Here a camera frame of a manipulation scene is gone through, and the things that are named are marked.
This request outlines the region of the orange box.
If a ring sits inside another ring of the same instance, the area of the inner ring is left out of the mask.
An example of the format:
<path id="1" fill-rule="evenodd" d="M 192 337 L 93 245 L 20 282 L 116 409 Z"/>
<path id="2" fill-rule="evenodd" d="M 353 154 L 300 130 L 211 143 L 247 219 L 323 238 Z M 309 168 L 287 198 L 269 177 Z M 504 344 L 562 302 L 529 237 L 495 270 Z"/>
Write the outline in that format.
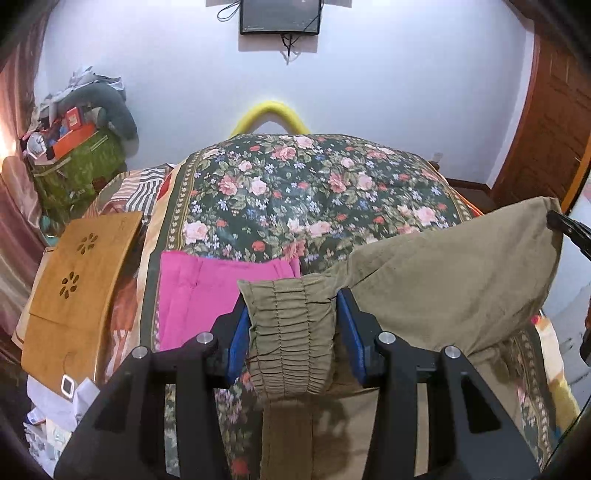
<path id="1" fill-rule="evenodd" d="M 57 137 L 48 141 L 47 158 L 59 160 L 89 139 L 97 130 L 95 123 L 87 119 L 81 107 L 72 107 L 55 121 Z"/>

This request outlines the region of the small black wall monitor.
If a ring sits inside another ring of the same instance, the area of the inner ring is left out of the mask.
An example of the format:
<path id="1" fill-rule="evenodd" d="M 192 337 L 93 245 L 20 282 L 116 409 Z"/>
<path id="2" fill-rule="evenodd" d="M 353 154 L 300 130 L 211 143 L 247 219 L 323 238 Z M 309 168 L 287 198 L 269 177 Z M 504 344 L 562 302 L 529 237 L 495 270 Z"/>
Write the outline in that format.
<path id="1" fill-rule="evenodd" d="M 318 35 L 322 6 L 321 0 L 243 0 L 239 32 Z"/>

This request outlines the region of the olive green pants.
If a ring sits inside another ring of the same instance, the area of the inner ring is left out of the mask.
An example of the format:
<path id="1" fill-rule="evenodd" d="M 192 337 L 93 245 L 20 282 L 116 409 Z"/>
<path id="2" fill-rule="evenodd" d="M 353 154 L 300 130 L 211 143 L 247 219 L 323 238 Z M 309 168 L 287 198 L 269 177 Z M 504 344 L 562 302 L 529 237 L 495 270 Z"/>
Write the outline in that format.
<path id="1" fill-rule="evenodd" d="M 362 475 L 378 394 L 353 378 L 335 298 L 415 347 L 457 346 L 517 426 L 532 386 L 517 376 L 514 338 L 555 277 L 561 236 L 547 226 L 557 200 L 537 197 L 444 230 L 353 250 L 322 273 L 240 282 L 252 319 L 249 373 L 263 402 L 264 479 Z"/>

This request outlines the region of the brown wooden door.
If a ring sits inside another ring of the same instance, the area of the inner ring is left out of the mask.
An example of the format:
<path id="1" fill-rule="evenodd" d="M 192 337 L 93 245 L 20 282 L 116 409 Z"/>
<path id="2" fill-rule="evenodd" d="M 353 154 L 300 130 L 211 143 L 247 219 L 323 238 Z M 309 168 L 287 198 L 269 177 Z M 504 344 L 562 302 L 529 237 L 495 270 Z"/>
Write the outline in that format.
<path id="1" fill-rule="evenodd" d="M 567 212 L 590 170 L 590 75 L 562 45 L 535 37 L 525 105 L 492 188 L 497 206 L 555 197 Z"/>

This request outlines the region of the dark floral bedspread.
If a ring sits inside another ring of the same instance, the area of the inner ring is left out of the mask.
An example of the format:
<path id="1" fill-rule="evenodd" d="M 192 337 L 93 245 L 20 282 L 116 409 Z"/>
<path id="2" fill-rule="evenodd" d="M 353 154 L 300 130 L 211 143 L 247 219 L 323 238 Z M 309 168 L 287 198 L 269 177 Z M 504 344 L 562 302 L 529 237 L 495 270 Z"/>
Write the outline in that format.
<path id="1" fill-rule="evenodd" d="M 300 261 L 322 273 L 356 248 L 444 230 L 477 214 L 418 155 L 345 135 L 245 134 L 190 155 L 160 188 L 144 242 L 139 335 L 159 345 L 160 256 Z M 517 426 L 539 464 L 556 443 L 556 416 L 532 323 L 514 338 L 517 376 L 532 401 Z"/>

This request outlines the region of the pink folded garment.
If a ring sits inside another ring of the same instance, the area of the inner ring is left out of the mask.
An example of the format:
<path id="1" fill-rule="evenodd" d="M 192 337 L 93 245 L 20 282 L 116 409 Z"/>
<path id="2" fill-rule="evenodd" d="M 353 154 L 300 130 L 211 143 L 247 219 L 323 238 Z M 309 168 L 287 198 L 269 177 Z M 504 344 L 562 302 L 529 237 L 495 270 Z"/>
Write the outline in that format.
<path id="1" fill-rule="evenodd" d="M 301 275 L 300 261 L 263 263 L 201 258 L 180 251 L 160 256 L 158 287 L 159 345 L 162 351 L 182 346 L 211 330 L 218 316 L 232 311 L 238 282 L 257 282 Z"/>

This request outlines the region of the wooden lap desk board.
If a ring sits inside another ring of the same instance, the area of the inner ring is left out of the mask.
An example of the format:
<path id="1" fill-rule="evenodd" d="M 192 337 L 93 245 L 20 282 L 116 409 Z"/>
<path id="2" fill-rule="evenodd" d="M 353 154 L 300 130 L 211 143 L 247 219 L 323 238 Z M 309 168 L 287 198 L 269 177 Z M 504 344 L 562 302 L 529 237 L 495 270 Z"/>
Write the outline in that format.
<path id="1" fill-rule="evenodd" d="M 65 399 L 102 376 L 115 286 L 142 214 L 107 214 L 69 223 L 30 305 L 23 369 Z"/>

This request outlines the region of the pink window curtain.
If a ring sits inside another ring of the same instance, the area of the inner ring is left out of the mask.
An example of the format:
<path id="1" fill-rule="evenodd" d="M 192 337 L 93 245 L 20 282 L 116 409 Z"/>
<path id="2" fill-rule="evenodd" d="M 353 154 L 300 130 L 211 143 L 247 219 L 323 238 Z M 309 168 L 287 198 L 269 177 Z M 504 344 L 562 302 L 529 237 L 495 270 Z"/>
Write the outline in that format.
<path id="1" fill-rule="evenodd" d="M 34 81 L 51 10 L 21 17 L 15 43 L 1 60 L 1 332 L 7 336 L 16 329 L 45 248 L 39 197 L 20 140 L 36 106 Z"/>

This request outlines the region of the green storage bag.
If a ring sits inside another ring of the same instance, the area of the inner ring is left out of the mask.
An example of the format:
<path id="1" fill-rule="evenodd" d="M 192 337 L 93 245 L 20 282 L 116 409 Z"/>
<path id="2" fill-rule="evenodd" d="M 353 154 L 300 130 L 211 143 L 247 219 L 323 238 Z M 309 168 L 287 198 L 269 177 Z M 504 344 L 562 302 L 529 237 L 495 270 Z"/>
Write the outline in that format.
<path id="1" fill-rule="evenodd" d="M 119 137 L 108 129 L 96 131 L 52 166 L 32 168 L 43 214 L 61 232 L 81 218 L 98 193 L 126 169 Z"/>

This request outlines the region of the yellow curved foam tube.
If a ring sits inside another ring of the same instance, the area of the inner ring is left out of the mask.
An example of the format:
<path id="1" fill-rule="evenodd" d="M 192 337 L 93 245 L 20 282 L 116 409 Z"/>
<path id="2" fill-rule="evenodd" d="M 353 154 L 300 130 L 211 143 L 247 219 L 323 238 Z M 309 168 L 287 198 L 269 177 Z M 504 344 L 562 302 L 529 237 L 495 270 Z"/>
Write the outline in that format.
<path id="1" fill-rule="evenodd" d="M 250 133 L 256 130 L 267 120 L 277 120 L 287 133 L 294 135 L 307 135 L 311 130 L 304 124 L 300 116 L 283 102 L 265 101 L 254 105 L 247 111 L 238 124 L 231 131 L 229 137 Z"/>

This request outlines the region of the striped pillow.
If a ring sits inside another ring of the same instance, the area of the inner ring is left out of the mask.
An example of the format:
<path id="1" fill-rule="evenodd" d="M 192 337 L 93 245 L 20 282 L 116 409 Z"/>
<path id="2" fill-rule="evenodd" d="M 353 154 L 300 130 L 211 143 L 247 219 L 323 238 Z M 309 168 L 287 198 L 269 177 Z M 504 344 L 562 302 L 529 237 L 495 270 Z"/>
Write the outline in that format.
<path id="1" fill-rule="evenodd" d="M 171 171 L 167 164 L 117 174 L 90 203 L 83 218 L 114 213 L 140 212 L 148 223 L 164 180 Z"/>

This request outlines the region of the colourful fleece blanket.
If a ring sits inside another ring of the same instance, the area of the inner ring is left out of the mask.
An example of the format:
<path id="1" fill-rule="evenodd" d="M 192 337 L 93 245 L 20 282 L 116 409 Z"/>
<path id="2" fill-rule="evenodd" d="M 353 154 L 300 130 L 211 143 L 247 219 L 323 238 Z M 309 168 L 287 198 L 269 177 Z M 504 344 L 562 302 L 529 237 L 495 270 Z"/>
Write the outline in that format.
<path id="1" fill-rule="evenodd" d="M 541 343 L 547 384 L 556 411 L 556 425 L 564 433 L 576 420 L 580 407 L 567 383 L 558 337 L 550 319 L 538 314 L 532 318 L 532 323 Z"/>

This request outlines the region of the white crumpled papers pile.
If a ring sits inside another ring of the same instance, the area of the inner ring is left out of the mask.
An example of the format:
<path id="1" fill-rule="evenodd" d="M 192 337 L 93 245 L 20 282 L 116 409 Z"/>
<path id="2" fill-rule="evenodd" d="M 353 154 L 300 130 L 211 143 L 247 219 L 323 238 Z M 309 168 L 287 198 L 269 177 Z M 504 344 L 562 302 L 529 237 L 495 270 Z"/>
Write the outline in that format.
<path id="1" fill-rule="evenodd" d="M 32 402 L 23 423 L 29 453 L 53 478 L 59 457 L 100 390 L 86 378 L 66 399 L 28 376 L 26 392 Z"/>

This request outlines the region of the grey plush pillow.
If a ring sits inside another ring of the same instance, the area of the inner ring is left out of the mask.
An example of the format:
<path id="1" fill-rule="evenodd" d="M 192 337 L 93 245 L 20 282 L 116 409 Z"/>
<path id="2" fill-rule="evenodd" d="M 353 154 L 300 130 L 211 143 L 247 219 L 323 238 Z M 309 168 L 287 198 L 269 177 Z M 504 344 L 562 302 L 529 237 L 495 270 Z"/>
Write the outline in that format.
<path id="1" fill-rule="evenodd" d="M 90 83 L 74 89 L 57 102 L 57 113 L 63 115 L 74 107 L 84 114 L 98 109 L 93 122 L 99 128 L 109 127 L 123 140 L 137 137 L 137 126 L 121 93 L 105 83 Z"/>

